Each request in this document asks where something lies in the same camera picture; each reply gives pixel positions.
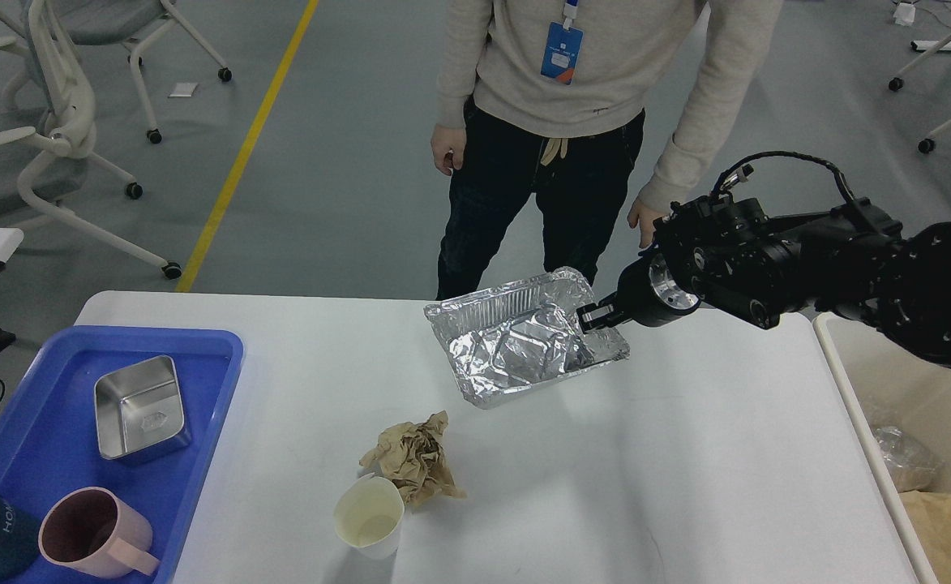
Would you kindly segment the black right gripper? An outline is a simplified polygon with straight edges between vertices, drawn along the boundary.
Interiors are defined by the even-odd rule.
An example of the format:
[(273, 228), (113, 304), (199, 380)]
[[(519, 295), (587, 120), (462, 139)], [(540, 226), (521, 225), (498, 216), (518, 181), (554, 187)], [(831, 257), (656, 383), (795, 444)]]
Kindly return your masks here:
[(699, 297), (679, 287), (660, 251), (645, 251), (620, 274), (615, 297), (584, 304), (576, 310), (576, 318), (582, 332), (616, 328), (628, 321), (660, 328), (700, 305)]

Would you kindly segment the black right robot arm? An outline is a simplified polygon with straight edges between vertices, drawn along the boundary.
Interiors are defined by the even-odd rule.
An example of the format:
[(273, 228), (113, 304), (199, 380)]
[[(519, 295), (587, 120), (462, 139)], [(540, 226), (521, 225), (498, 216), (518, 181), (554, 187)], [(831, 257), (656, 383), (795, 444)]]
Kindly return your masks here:
[(765, 213), (736, 200), (751, 158), (723, 171), (708, 195), (654, 222), (654, 240), (624, 269), (615, 292), (580, 307), (586, 332), (634, 320), (649, 328), (708, 303), (760, 329), (812, 307), (883, 333), (917, 358), (951, 369), (951, 221), (911, 238), (865, 197), (854, 196), (834, 163), (843, 204), (824, 212)]

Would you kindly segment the person's other hand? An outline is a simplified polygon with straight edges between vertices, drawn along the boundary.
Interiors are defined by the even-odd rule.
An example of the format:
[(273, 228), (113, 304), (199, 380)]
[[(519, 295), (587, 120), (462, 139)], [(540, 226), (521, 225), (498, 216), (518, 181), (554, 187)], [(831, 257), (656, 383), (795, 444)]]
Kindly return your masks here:
[(656, 233), (654, 222), (660, 221), (668, 215), (668, 212), (650, 208), (639, 199), (633, 200), (633, 204), (628, 210), (627, 221), (631, 229), (636, 229), (640, 233), (638, 244), (640, 249), (646, 249), (653, 243), (654, 233)]

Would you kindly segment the person's hand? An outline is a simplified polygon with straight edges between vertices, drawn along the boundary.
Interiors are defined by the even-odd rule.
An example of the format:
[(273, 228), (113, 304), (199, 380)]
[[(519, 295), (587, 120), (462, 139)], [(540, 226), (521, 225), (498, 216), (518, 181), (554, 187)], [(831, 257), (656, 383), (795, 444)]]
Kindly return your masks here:
[(467, 132), (464, 128), (449, 128), (436, 123), (431, 133), (433, 163), (439, 173), (452, 177), (463, 167)]

